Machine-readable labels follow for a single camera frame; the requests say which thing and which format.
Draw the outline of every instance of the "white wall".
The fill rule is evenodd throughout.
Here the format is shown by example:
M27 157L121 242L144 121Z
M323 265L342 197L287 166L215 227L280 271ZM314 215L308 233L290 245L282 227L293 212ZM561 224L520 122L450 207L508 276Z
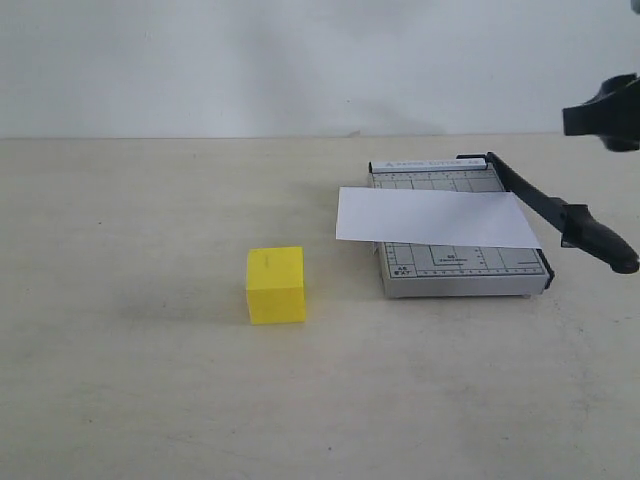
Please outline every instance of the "white wall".
M628 0L2 0L0 137L558 131L639 53Z

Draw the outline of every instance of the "white table surface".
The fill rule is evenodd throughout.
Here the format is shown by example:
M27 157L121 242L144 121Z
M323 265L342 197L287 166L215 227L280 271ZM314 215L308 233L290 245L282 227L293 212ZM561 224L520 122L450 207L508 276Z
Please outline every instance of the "white table surface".
M367 162L493 150L640 248L640 154L558 135L0 142L0 478L640 478L640 276L527 211L531 299L383 298ZM250 248L308 321L253 327Z

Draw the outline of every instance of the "black handle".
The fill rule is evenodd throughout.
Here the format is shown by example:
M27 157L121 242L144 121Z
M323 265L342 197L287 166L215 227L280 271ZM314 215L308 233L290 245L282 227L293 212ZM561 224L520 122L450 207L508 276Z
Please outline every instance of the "black handle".
M564 205L563 246L577 247L603 262L616 273L636 273L638 254L620 235L597 222L586 205Z

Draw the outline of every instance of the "white paper sheet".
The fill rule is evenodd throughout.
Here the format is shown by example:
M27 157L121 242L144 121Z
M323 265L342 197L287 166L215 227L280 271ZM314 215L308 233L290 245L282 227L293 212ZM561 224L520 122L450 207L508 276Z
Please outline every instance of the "white paper sheet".
M540 248L508 192L340 189L338 240Z

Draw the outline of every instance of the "yellow wooden block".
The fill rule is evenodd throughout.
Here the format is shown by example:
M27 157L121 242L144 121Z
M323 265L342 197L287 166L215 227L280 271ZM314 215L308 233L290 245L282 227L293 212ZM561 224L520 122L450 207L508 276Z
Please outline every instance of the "yellow wooden block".
M249 251L247 303L254 325L305 321L302 247Z

